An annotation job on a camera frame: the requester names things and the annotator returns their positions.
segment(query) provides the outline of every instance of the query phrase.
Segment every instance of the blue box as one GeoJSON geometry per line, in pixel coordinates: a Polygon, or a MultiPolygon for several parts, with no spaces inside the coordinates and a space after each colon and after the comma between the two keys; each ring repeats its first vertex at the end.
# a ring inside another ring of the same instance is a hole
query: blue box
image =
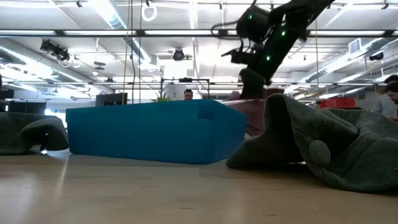
{"type": "Polygon", "coordinates": [[[210,164],[243,141],[246,116],[213,100],[67,109],[70,152],[210,164]]]}

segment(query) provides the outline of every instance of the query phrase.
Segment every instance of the table surface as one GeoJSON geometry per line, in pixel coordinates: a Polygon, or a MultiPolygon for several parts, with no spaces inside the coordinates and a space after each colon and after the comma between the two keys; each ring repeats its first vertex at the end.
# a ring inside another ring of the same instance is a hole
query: table surface
{"type": "Polygon", "coordinates": [[[0,157],[1,223],[398,223],[398,195],[331,189],[305,165],[240,171],[73,155],[0,157]]]}

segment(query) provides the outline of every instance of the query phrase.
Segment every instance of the air vent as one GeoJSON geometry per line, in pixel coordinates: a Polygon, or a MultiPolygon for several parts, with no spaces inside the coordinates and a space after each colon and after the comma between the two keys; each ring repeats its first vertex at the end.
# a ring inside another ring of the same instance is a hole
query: air vent
{"type": "Polygon", "coordinates": [[[358,38],[348,44],[349,53],[353,54],[361,50],[361,39],[358,38]]]}

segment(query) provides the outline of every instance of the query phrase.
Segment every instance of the man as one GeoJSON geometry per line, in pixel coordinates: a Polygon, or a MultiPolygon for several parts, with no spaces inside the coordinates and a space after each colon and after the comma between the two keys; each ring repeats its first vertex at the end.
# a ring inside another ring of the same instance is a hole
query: man
{"type": "MultiPolygon", "coordinates": [[[[390,85],[391,83],[398,82],[398,75],[391,75],[384,83],[390,85]]],[[[373,111],[383,114],[386,117],[397,116],[398,105],[394,104],[386,94],[379,97],[374,105],[373,111]]]]}
{"type": "MultiPolygon", "coordinates": [[[[398,82],[392,82],[386,86],[385,89],[386,95],[394,102],[395,105],[398,105],[398,82]]],[[[394,116],[390,116],[390,119],[393,121],[398,121],[398,116],[395,114],[394,116]]]]}
{"type": "Polygon", "coordinates": [[[186,89],[184,91],[184,100],[192,100],[193,98],[193,92],[190,89],[186,89]]]}

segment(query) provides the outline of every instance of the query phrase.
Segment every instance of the pink cloth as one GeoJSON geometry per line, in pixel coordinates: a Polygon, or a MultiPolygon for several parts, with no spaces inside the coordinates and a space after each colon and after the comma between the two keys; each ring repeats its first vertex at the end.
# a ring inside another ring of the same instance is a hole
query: pink cloth
{"type": "Polygon", "coordinates": [[[239,100],[240,93],[233,91],[228,101],[223,102],[226,106],[240,111],[246,115],[246,132],[251,136],[260,135],[264,130],[264,105],[266,99],[274,93],[283,93],[283,89],[270,88],[264,90],[263,99],[239,100]]]}

